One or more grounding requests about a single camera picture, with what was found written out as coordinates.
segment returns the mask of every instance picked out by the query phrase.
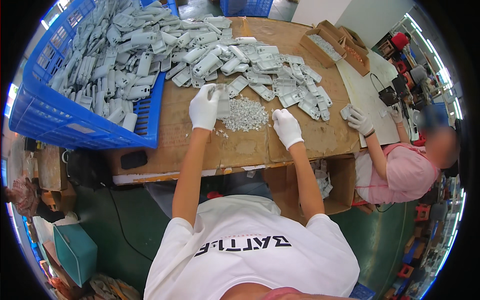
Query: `white cotton glove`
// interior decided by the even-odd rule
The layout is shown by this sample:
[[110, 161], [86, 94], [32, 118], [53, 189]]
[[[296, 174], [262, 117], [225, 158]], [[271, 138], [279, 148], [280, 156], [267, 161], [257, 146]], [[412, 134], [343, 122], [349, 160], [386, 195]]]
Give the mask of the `white cotton glove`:
[[403, 122], [401, 108], [397, 104], [392, 106], [392, 111], [390, 112], [390, 115], [392, 116], [392, 119], [395, 123]]
[[193, 124], [192, 130], [194, 128], [213, 130], [216, 122], [216, 107], [221, 93], [214, 91], [212, 98], [208, 100], [208, 92], [214, 87], [215, 84], [205, 84], [190, 101], [189, 115]]
[[304, 142], [301, 138], [300, 125], [294, 116], [286, 109], [275, 110], [272, 114], [273, 129], [287, 150], [295, 143]]
[[351, 116], [347, 117], [348, 125], [358, 130], [361, 134], [367, 135], [373, 129], [373, 124], [370, 118], [358, 107], [352, 106], [350, 108]]

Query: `pink shirt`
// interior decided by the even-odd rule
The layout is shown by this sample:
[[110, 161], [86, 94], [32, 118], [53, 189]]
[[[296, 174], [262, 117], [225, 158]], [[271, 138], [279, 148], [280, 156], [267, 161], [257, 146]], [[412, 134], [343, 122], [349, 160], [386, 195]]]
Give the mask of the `pink shirt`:
[[[368, 151], [356, 156], [356, 190], [360, 197], [373, 204], [406, 202], [421, 198], [435, 182], [439, 169], [421, 153], [425, 147], [394, 144], [384, 148], [387, 158], [383, 180], [373, 167]], [[368, 176], [370, 183], [362, 178]]]

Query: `white t-shirt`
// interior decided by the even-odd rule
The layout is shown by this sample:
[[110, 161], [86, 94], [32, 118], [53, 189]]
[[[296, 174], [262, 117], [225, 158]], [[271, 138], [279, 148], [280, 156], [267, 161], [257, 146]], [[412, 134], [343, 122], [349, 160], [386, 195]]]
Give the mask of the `white t-shirt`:
[[304, 227], [270, 199], [234, 195], [198, 206], [195, 226], [173, 218], [145, 286], [145, 299], [218, 300], [240, 283], [348, 297], [360, 273], [338, 225], [314, 215]]

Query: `teal bin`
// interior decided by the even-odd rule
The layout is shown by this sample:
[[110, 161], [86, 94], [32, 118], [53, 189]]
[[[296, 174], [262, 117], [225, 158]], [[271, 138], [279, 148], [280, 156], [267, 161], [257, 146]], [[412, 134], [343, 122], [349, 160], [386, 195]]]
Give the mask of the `teal bin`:
[[53, 239], [61, 266], [82, 287], [96, 271], [95, 242], [80, 224], [53, 225]]

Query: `wooden table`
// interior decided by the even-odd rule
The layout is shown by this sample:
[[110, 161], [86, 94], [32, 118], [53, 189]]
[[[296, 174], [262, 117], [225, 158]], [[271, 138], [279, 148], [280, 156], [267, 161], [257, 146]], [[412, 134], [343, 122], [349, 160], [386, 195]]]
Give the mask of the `wooden table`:
[[[299, 40], [304, 32], [311, 27], [301, 24], [263, 19], [263, 18], [231, 18], [233, 36], [254, 36], [257, 40], [278, 46], [280, 53], [303, 57], [305, 63], [322, 76], [319, 85], [332, 99], [333, 106], [329, 108], [330, 120], [313, 120], [296, 105], [288, 110], [297, 118], [305, 140], [310, 159], [352, 153], [360, 149], [359, 135], [356, 130], [348, 127], [340, 116], [350, 99], [336, 66], [326, 69], [313, 57]], [[218, 83], [230, 83], [241, 73], [229, 77], [218, 72]], [[139, 168], [123, 170], [120, 167], [120, 156], [134, 151], [132, 148], [106, 151], [112, 174], [116, 184], [142, 183], [160, 181], [178, 177], [180, 166], [185, 156], [192, 123], [189, 118], [189, 104], [198, 89], [177, 87], [168, 80], [164, 85], [162, 107], [160, 113], [160, 131], [157, 149], [146, 148], [148, 163]], [[269, 124], [259, 131], [231, 132], [226, 130], [221, 121], [217, 121], [216, 130], [228, 133], [228, 139], [213, 132], [207, 142], [203, 176], [226, 174], [249, 169], [269, 168], [291, 163], [291, 156], [280, 142], [273, 129], [271, 120], [272, 109], [282, 109], [277, 97], [270, 102], [261, 99], [252, 89], [246, 87], [241, 92], [250, 100], [259, 101], [270, 115]]]

